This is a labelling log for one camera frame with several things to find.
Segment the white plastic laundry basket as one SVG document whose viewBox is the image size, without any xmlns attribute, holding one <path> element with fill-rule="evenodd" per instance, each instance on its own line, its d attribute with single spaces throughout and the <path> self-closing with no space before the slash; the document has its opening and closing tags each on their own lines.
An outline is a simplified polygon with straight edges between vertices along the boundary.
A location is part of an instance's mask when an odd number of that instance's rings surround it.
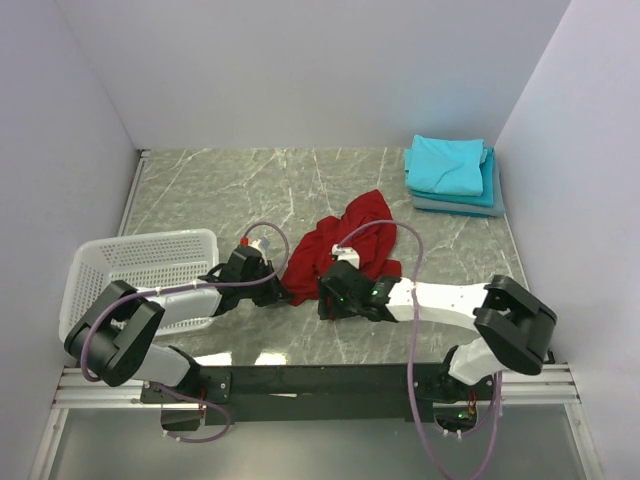
<svg viewBox="0 0 640 480">
<path fill-rule="evenodd" d="M 153 289 L 191 283 L 219 263 L 215 234 L 191 229 L 94 240 L 75 253 L 59 314 L 64 340 L 106 286 Z"/>
</svg>

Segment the aluminium frame rail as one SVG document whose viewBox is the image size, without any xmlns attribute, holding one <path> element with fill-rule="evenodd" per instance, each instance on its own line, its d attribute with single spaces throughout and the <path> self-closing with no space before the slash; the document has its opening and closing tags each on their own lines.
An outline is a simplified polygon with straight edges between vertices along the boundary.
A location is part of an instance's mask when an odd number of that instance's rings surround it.
<svg viewBox="0 0 640 480">
<path fill-rule="evenodd" d="M 65 368 L 56 387 L 54 409 L 177 409 L 177 403 L 145 404 L 143 383 L 129 380 L 119 387 L 91 383 L 77 368 Z M 567 364 L 547 364 L 537 376 L 513 371 L 502 373 L 501 402 L 504 405 L 579 404 L 581 397 Z"/>
</svg>

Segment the grey folded t-shirt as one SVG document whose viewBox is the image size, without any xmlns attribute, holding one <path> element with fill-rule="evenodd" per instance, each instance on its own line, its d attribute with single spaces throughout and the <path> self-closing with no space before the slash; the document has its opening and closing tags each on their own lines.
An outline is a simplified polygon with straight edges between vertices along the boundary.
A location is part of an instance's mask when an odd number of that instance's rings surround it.
<svg viewBox="0 0 640 480">
<path fill-rule="evenodd" d="M 418 210 L 424 210 L 432 213 L 449 213 L 453 215 L 467 215 L 483 218 L 501 218 L 505 214 L 505 205 L 500 183 L 500 167 L 496 160 L 493 161 L 493 173 L 491 180 L 493 187 L 492 206 L 432 200 L 415 195 L 412 196 L 412 204 Z"/>
</svg>

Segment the teal folded t-shirt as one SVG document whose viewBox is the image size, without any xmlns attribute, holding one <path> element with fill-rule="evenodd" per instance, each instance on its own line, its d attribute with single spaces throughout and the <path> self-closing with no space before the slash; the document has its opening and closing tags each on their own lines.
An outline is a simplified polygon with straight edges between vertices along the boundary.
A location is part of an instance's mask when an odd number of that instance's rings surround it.
<svg viewBox="0 0 640 480">
<path fill-rule="evenodd" d="M 483 191 L 479 196 L 433 194 L 413 189 L 410 189 L 409 192 L 418 198 L 425 198 L 429 200 L 468 204 L 479 207 L 493 207 L 497 198 L 497 193 L 494 192 L 494 188 L 499 183 L 498 180 L 494 179 L 494 174 L 497 172 L 494 148 L 485 148 L 483 155 L 484 161 L 479 167 L 479 171 L 482 176 Z"/>
</svg>

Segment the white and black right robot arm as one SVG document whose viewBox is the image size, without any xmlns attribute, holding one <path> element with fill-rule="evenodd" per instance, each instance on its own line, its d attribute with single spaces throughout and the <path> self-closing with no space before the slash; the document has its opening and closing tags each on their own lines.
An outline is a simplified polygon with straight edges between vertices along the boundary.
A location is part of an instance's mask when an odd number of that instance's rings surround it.
<svg viewBox="0 0 640 480">
<path fill-rule="evenodd" d="M 414 383 L 436 402 L 454 403 L 491 376 L 511 370 L 541 373 L 557 324 L 556 314 L 514 279 L 443 285 L 382 276 L 371 280 L 351 263 L 334 263 L 318 281 L 323 320 L 364 317 L 372 322 L 429 321 L 476 334 L 450 348 L 433 374 Z"/>
</svg>

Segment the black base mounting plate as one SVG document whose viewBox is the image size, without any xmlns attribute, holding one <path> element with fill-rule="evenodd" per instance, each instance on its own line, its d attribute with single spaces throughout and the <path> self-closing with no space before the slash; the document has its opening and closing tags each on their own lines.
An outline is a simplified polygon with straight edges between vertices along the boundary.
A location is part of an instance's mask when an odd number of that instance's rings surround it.
<svg viewBox="0 0 640 480">
<path fill-rule="evenodd" d="M 474 386 L 445 379 L 436 363 L 414 365 L 413 389 L 420 416 L 433 421 L 434 403 L 488 401 L 493 381 Z M 195 389 L 181 394 L 223 407 L 233 423 L 361 419 L 413 419 L 405 364 L 279 365 L 202 367 Z M 168 431 L 196 431 L 224 426 L 224 413 L 204 406 L 187 409 L 157 386 L 143 387 L 143 405 L 161 406 L 161 426 Z"/>
</svg>

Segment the light blue folded t-shirt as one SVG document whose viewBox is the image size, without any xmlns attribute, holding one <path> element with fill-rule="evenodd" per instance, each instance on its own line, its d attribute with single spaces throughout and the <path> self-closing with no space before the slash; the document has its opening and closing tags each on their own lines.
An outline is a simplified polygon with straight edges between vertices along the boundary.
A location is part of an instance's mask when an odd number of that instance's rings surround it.
<svg viewBox="0 0 640 480">
<path fill-rule="evenodd" d="M 483 193 L 482 139 L 446 140 L 415 135 L 404 151 L 405 185 L 425 194 L 477 197 Z"/>
</svg>

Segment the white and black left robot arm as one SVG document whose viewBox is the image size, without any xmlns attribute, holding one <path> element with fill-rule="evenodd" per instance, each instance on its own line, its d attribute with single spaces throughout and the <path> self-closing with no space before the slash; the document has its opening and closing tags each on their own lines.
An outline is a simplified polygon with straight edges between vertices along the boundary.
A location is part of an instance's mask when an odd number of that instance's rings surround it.
<svg viewBox="0 0 640 480">
<path fill-rule="evenodd" d="M 159 383 L 186 402 L 199 392 L 201 365 L 176 347 L 155 345 L 160 328 L 222 316 L 244 299 L 268 307 L 291 298 L 261 250 L 240 245 L 227 262 L 187 285 L 151 290 L 112 281 L 63 337 L 63 346 L 93 381 L 111 387 L 130 379 Z"/>
</svg>

